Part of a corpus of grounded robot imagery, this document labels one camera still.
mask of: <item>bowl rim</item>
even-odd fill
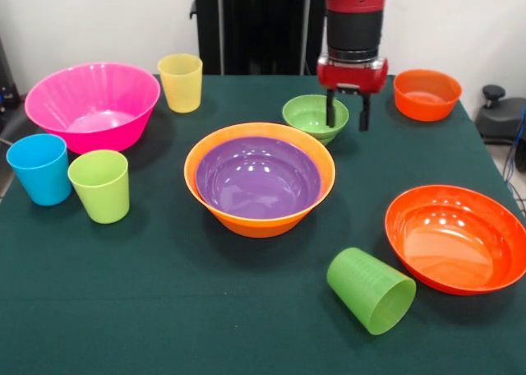
[[[455,83],[456,86],[459,87],[459,94],[456,96],[456,98],[454,100],[451,100],[451,101],[444,101],[443,103],[440,103],[440,104],[437,104],[437,103],[434,103],[434,102],[429,102],[429,101],[422,101],[422,100],[419,100],[418,101],[418,104],[422,104],[422,105],[451,105],[451,104],[456,104],[459,100],[460,100],[460,97],[462,97],[462,93],[464,91],[464,89],[462,88],[462,85],[459,83],[459,81],[457,81],[454,77],[452,77],[451,75],[448,75],[447,73],[444,73],[444,72],[440,72],[440,71],[436,71],[434,69],[424,69],[424,68],[417,68],[417,69],[408,69],[406,71],[402,71],[401,73],[399,73],[398,75],[396,75],[393,79],[393,87],[394,87],[394,92],[395,93],[398,93],[399,95],[402,95],[405,99],[407,100],[410,100],[410,98],[406,95],[406,93],[404,93],[398,86],[397,86],[397,81],[399,81],[400,77],[401,76],[404,76],[408,73],[413,73],[413,72],[421,72],[421,73],[433,73],[433,74],[437,74],[439,76],[443,76],[444,78],[452,81],[453,83]]]
[[[12,155],[12,152],[17,148],[17,145],[19,146],[23,142],[32,141],[36,137],[53,137],[54,139],[60,140],[60,142],[61,142],[61,144],[63,146],[62,151],[60,152],[60,155],[58,155],[57,157],[55,157],[53,160],[49,161],[48,163],[42,164],[42,165],[38,165],[36,167],[22,167],[20,165],[16,165],[15,163],[13,163],[10,155]],[[18,141],[16,141],[15,143],[13,143],[9,147],[9,149],[7,150],[6,160],[7,160],[7,163],[12,168],[16,168],[16,169],[23,170],[23,171],[35,171],[37,169],[42,169],[42,168],[49,167],[51,164],[56,163],[57,161],[59,161],[64,156],[65,153],[67,153],[67,143],[66,143],[66,141],[64,141],[64,138],[60,137],[59,135],[49,134],[47,132],[40,132],[40,133],[28,135],[27,137],[23,137],[23,138],[19,139]]]
[[[77,180],[72,178],[72,170],[77,168],[77,165],[79,163],[83,162],[87,157],[95,157],[97,155],[104,154],[104,153],[115,155],[117,158],[124,161],[124,169],[116,178],[106,183],[91,184],[91,185],[79,183]],[[79,155],[76,159],[74,159],[72,163],[69,165],[69,167],[67,167],[67,178],[70,180],[70,182],[74,186],[77,186],[79,188],[89,188],[89,189],[106,188],[107,186],[110,186],[114,184],[115,182],[117,182],[118,180],[122,179],[124,175],[128,174],[128,169],[129,169],[128,158],[123,153],[121,153],[120,151],[116,151],[116,150],[98,149],[98,150],[88,151],[87,153],[84,153],[83,155]]]
[[[494,205],[497,205],[508,216],[511,216],[511,218],[514,219],[522,227],[523,231],[526,233],[526,228],[524,228],[523,223],[508,208],[506,208],[504,205],[500,204],[498,201],[494,200],[493,198],[491,198],[491,197],[489,197],[489,196],[487,196],[485,194],[482,194],[481,192],[477,192],[475,190],[472,190],[470,188],[461,187],[461,186],[455,186],[453,184],[425,184],[425,185],[422,185],[422,186],[416,186],[416,187],[412,187],[412,188],[410,188],[408,190],[405,190],[404,192],[402,192],[398,196],[396,196],[396,198],[389,204],[389,207],[387,208],[387,212],[385,213],[385,218],[384,218],[385,234],[387,235],[387,239],[389,240],[389,244],[390,244],[391,248],[393,249],[393,251],[396,254],[396,256],[399,258],[399,260],[405,265],[405,267],[413,275],[416,274],[415,276],[417,276],[417,278],[422,283],[432,287],[433,289],[437,289],[437,290],[440,290],[440,291],[445,291],[446,293],[450,293],[450,294],[456,294],[456,293],[475,293],[475,294],[476,293],[491,293],[493,291],[497,291],[497,290],[504,289],[506,287],[511,286],[512,284],[514,284],[517,281],[519,281],[524,276],[524,274],[526,274],[526,267],[525,267],[513,280],[506,281],[503,284],[494,285],[492,287],[475,287],[475,288],[466,289],[465,287],[459,287],[457,285],[450,285],[450,284],[446,284],[446,283],[440,282],[438,280],[435,280],[435,279],[431,278],[430,276],[426,275],[425,273],[422,273],[419,270],[417,270],[406,259],[406,257],[399,250],[397,250],[397,248],[393,244],[392,234],[390,234],[390,230],[391,229],[388,228],[388,226],[387,226],[387,218],[389,217],[389,215],[391,213],[393,213],[392,208],[393,208],[394,204],[400,198],[408,195],[410,192],[415,192],[417,190],[421,190],[421,189],[424,189],[424,188],[437,188],[437,189],[439,189],[439,188],[453,188],[455,190],[460,190],[460,191],[463,191],[463,192],[467,192],[469,194],[473,194],[473,195],[475,195],[477,197],[482,197],[485,200],[488,200],[489,202],[492,202]],[[430,285],[427,282],[421,280],[420,279],[420,275],[423,276],[426,280],[430,280],[432,282],[432,285]]]
[[[328,160],[330,161],[330,182],[329,182],[329,187],[323,191],[323,188],[320,189],[320,196],[316,199],[316,201],[314,203],[312,203],[310,206],[302,209],[301,211],[299,212],[296,212],[296,213],[292,213],[290,215],[286,215],[286,216],[281,216],[281,217],[277,217],[277,218],[274,218],[274,219],[250,219],[250,218],[247,218],[247,217],[241,217],[241,216],[236,216],[236,215],[231,215],[229,213],[226,213],[226,212],[223,212],[219,209],[217,209],[215,206],[212,206],[210,205],[208,202],[206,202],[205,200],[203,200],[201,198],[201,195],[199,195],[198,192],[196,192],[190,182],[189,182],[189,178],[193,179],[194,180],[194,184],[195,184],[195,174],[192,174],[191,177],[189,177],[188,175],[189,172],[188,172],[188,165],[190,163],[190,159],[193,155],[193,153],[196,151],[196,148],[203,142],[205,141],[207,138],[209,137],[212,137],[212,136],[215,136],[215,135],[218,135],[220,134],[221,132],[225,132],[229,129],[231,129],[231,127],[243,127],[243,126],[248,126],[248,125],[251,125],[251,126],[254,126],[254,125],[266,125],[266,126],[279,126],[280,129],[285,129],[285,130],[294,130],[295,132],[299,132],[299,135],[301,136],[304,136],[304,138],[309,141],[313,146],[318,146],[320,148],[320,151],[322,153],[325,153],[325,155],[328,155]],[[251,134],[251,135],[241,135],[239,136],[238,138],[243,138],[243,137],[258,137],[257,135],[254,135],[254,134]],[[259,137],[270,137],[270,136],[267,136],[267,135],[261,135]],[[184,180],[185,180],[185,183],[187,184],[187,187],[188,189],[190,190],[191,194],[203,205],[205,206],[209,211],[211,211],[212,213],[216,214],[216,215],[220,215],[224,218],[230,218],[230,219],[234,219],[234,220],[239,220],[239,221],[245,221],[245,222],[250,222],[250,223],[253,223],[253,224],[267,224],[267,223],[274,223],[274,222],[280,222],[280,221],[284,221],[284,222],[288,222],[290,220],[293,220],[294,218],[297,218],[301,215],[305,215],[306,213],[310,212],[312,209],[314,209],[315,207],[317,207],[318,205],[320,205],[326,198],[327,196],[329,195],[329,193],[331,192],[332,188],[334,187],[335,185],[335,180],[336,180],[336,166],[335,166],[335,161],[334,159],[332,158],[332,155],[330,155],[330,152],[325,148],[325,146],[323,146],[316,138],[310,136],[309,134],[301,131],[301,130],[297,130],[296,128],[294,127],[290,127],[290,126],[286,126],[284,124],[278,124],[278,123],[265,123],[265,122],[252,122],[252,123],[240,123],[240,124],[233,124],[233,125],[230,125],[230,126],[227,126],[227,127],[223,127],[223,128],[220,128],[219,130],[215,130],[213,132],[211,132],[210,134],[206,135],[205,137],[201,138],[191,149],[190,151],[188,152],[188,155],[187,155],[187,158],[185,159],[185,162],[184,162],[184,166],[183,166],[183,174],[184,174]]]
[[[321,95],[321,94],[304,94],[304,95],[299,95],[297,97],[294,97],[294,98],[291,98],[290,100],[288,100],[285,105],[283,105],[283,108],[281,109],[281,115],[283,117],[283,120],[290,126],[290,127],[293,127],[293,128],[296,128],[297,130],[299,131],[303,131],[303,132],[306,132],[307,134],[310,134],[312,136],[315,136],[315,135],[327,135],[327,134],[334,134],[333,137],[335,137],[336,135],[338,135],[338,132],[339,130],[341,130],[342,128],[344,128],[349,119],[350,119],[350,112],[347,108],[347,106],[345,106],[345,104],[338,100],[337,98],[334,99],[334,102],[336,104],[341,104],[343,107],[344,107],[344,111],[346,112],[345,114],[345,120],[342,124],[338,125],[338,126],[335,126],[335,127],[332,127],[328,130],[325,130],[325,131],[310,131],[310,130],[304,130],[304,129],[301,129],[299,128],[296,124],[293,124],[288,118],[287,118],[287,115],[285,114],[285,108],[287,108],[287,106],[289,106],[289,104],[291,104],[292,102],[296,101],[296,100],[299,100],[301,98],[306,98],[306,97],[316,97],[316,98],[324,98],[326,99],[327,97],[325,95]]]
[[[198,62],[198,64],[197,64],[198,67],[195,70],[193,70],[191,72],[188,72],[188,73],[169,73],[169,72],[166,72],[166,71],[164,71],[164,70],[162,70],[160,68],[161,63],[164,60],[166,60],[167,58],[181,58],[181,57],[192,57],[192,58],[194,58]],[[203,60],[199,56],[196,56],[195,54],[191,54],[191,53],[172,53],[172,54],[168,54],[168,55],[162,57],[157,62],[157,71],[159,72],[159,74],[162,73],[163,75],[170,76],[170,77],[181,78],[181,77],[185,77],[185,76],[189,76],[189,75],[198,73],[202,69],[203,69]]]
[[[72,71],[72,70],[75,70],[75,69],[79,69],[79,68],[84,68],[84,67],[91,67],[91,66],[101,66],[101,65],[105,65],[105,66],[116,66],[116,67],[125,67],[125,68],[130,68],[134,71],[137,71],[137,72],[141,72],[141,73],[145,73],[146,75],[148,76],[151,76],[151,79],[153,79],[153,81],[155,82],[155,86],[156,86],[156,93],[157,95],[154,97],[154,100],[152,101],[151,105],[149,105],[147,108],[145,108],[145,111],[136,115],[131,121],[127,122],[127,123],[124,123],[120,126],[116,126],[116,127],[111,127],[111,128],[107,128],[105,130],[97,130],[97,131],[93,131],[93,132],[76,132],[76,131],[66,131],[62,128],[60,129],[57,129],[57,128],[51,128],[51,127],[46,127],[44,126],[43,124],[41,123],[38,123],[35,118],[33,116],[31,116],[31,112],[29,111],[29,109],[27,108],[27,104],[30,102],[31,98],[32,98],[32,95],[33,93],[35,92],[35,90],[41,86],[43,83],[45,83],[46,81],[48,81],[49,79],[53,78],[53,77],[56,77],[58,75],[61,75],[63,74],[64,72],[67,72],[67,71]],[[86,62],[86,63],[82,63],[82,64],[77,64],[77,65],[73,65],[71,67],[66,67],[66,68],[63,68],[59,71],[56,71],[56,72],[53,72],[51,73],[50,75],[47,75],[46,77],[44,77],[43,79],[40,79],[32,88],[31,90],[29,91],[29,93],[27,93],[27,96],[25,97],[25,115],[31,120],[31,122],[33,122],[34,124],[36,124],[37,126],[43,128],[44,130],[46,131],[50,131],[50,132],[60,132],[60,133],[65,133],[65,134],[92,134],[94,132],[106,132],[106,131],[111,131],[111,130],[114,130],[115,128],[118,128],[118,127],[124,127],[126,126],[127,124],[130,124],[130,123],[133,123],[134,121],[136,121],[138,118],[141,118],[143,116],[145,116],[146,114],[148,114],[154,107],[155,105],[157,104],[157,101],[159,101],[159,97],[161,95],[161,85],[159,84],[159,81],[155,78],[155,76],[146,71],[145,69],[143,68],[140,68],[140,67],[136,67],[134,65],[131,65],[131,64],[125,64],[125,63],[122,63],[122,62]]]

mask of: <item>tipped-over green cup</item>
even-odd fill
[[[345,249],[336,256],[327,281],[375,336],[404,317],[417,292],[414,280],[358,248]]]

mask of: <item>green tablecloth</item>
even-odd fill
[[[188,192],[182,165],[205,134],[281,121],[312,77],[205,77],[201,108],[161,99],[125,152],[131,211],[97,225],[76,195],[33,205],[15,181],[0,205],[0,374],[524,374],[526,283],[475,297],[418,286],[408,315],[369,336],[325,282],[330,260],[357,246],[398,267],[383,219],[400,192],[427,183],[472,188],[519,209],[461,105],[445,121],[401,116],[391,84],[340,99],[350,124],[330,145],[334,191],[284,236],[227,231]]]

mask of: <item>black knob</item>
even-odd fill
[[[197,6],[196,6],[196,1],[194,1],[191,3],[191,7],[190,7],[190,19],[192,19],[194,15],[196,14],[197,14]]]
[[[506,95],[506,91],[497,85],[487,85],[482,89],[482,93],[488,101],[498,101]]]

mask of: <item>plastic bowl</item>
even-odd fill
[[[230,215],[275,219],[297,213],[320,196],[320,173],[296,146],[243,137],[211,150],[196,172],[201,197]]]
[[[501,204],[454,186],[398,196],[385,230],[400,261],[421,282],[449,294],[489,293],[526,271],[526,230]]]
[[[216,146],[240,137],[269,137],[287,142],[304,151],[320,172],[321,191],[317,200],[307,208],[275,219],[249,219],[230,215],[206,203],[199,195],[196,171],[205,155]],[[184,178],[191,194],[218,220],[236,234],[250,238],[268,238],[283,234],[293,228],[315,206],[319,205],[335,184],[335,163],[329,151],[316,139],[295,128],[273,123],[244,123],[222,128],[200,140],[188,153],[184,164]]]
[[[414,120],[435,122],[449,116],[462,95],[460,84],[444,73],[415,69],[394,79],[394,101]]]
[[[344,104],[335,100],[335,126],[328,127],[326,100],[324,95],[300,95],[292,98],[283,107],[283,119],[289,126],[302,130],[327,145],[344,129],[349,112]]]
[[[98,62],[43,79],[27,95],[25,111],[76,153],[124,150],[141,137],[159,95],[147,71]]]

